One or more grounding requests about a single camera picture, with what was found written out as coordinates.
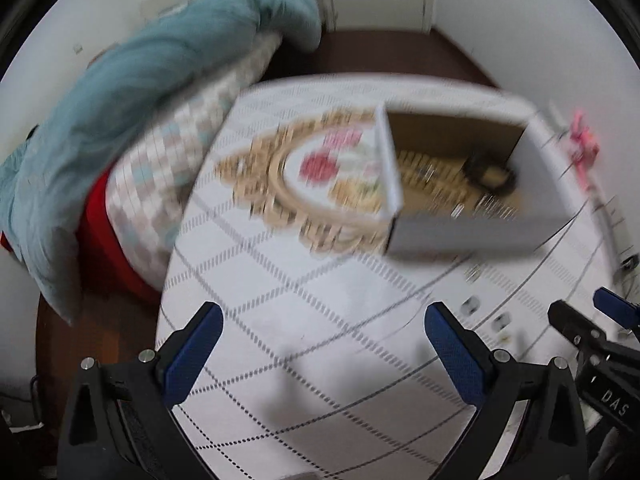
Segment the checkered bed sheet mattress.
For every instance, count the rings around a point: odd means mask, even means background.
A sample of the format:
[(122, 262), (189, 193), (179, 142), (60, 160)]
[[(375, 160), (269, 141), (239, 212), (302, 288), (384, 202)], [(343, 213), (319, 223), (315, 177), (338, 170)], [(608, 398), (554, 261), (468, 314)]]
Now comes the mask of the checkered bed sheet mattress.
[(155, 113), (106, 181), (105, 210), (124, 258), (160, 292), (194, 182), (235, 100), (260, 81), (282, 36), (261, 32), (238, 60), (197, 74)]

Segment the patterned white tablecloth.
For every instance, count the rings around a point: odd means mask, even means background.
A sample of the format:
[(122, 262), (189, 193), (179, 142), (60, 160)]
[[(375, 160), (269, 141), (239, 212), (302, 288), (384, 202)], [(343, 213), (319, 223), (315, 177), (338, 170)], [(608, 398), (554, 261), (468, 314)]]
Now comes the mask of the patterned white tablecloth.
[[(460, 81), (329, 76), (258, 84), (236, 100), (186, 205), (158, 315), (164, 341), (204, 302), (224, 330), (175, 416), (223, 479), (425, 479), (471, 411), (423, 328), (440, 300), (490, 348), (570, 356), (547, 321), (565, 299), (594, 318), (611, 281), (596, 218), (549, 130), (542, 146), (577, 214), (524, 255), (386, 254), (381, 180), (362, 123), (390, 101), (469, 103)], [(500, 333), (512, 337), (507, 347)]]

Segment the black smart band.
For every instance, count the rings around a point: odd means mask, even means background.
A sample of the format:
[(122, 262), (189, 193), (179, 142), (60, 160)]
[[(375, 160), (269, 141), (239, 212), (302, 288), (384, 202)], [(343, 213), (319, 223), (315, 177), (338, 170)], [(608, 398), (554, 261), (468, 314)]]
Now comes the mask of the black smart band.
[(488, 153), (471, 155), (463, 163), (461, 170), (470, 185), (495, 196), (511, 194), (518, 183), (516, 171)]

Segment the teal blue duvet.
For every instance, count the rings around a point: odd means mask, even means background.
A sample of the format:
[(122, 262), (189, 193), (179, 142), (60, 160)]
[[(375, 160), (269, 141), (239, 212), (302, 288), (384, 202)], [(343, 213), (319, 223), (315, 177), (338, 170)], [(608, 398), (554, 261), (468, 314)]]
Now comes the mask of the teal blue duvet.
[(81, 311), (76, 231), (94, 182), (164, 99), (247, 54), (261, 32), (312, 51), (317, 0), (193, 0), (108, 50), (1, 165), (1, 231), (67, 324)]

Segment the red fabric under mattress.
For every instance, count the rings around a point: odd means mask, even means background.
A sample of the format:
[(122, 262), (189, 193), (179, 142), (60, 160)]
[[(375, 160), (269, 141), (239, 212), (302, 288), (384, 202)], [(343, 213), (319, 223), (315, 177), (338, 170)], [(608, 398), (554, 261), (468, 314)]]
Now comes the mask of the red fabric under mattress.
[(104, 298), (122, 296), (145, 307), (157, 307), (160, 292), (130, 266), (106, 214), (108, 167), (85, 201), (76, 238), (81, 283), (87, 292)]

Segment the white cardboard box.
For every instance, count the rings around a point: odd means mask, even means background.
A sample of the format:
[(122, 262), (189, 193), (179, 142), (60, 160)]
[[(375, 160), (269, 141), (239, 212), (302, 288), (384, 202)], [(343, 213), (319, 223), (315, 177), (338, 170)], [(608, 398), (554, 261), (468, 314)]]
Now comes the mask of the white cardboard box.
[[(542, 146), (547, 125), (516, 96), (488, 92), (469, 103), (385, 102), (375, 109), (375, 125), (387, 255), (524, 255), (577, 214)], [(463, 163), (480, 153), (516, 171), (511, 194), (491, 195), (465, 179)]]

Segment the pink panther plush toy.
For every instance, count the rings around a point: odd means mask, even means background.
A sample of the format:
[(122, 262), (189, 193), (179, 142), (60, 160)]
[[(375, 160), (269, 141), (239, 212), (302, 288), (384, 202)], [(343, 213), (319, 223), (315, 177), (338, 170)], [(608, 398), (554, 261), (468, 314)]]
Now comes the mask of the pink panther plush toy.
[(576, 112), (570, 123), (570, 136), (568, 137), (568, 154), (580, 185), (586, 193), (592, 193), (596, 189), (590, 176), (600, 153), (600, 144), (587, 125), (585, 115)]

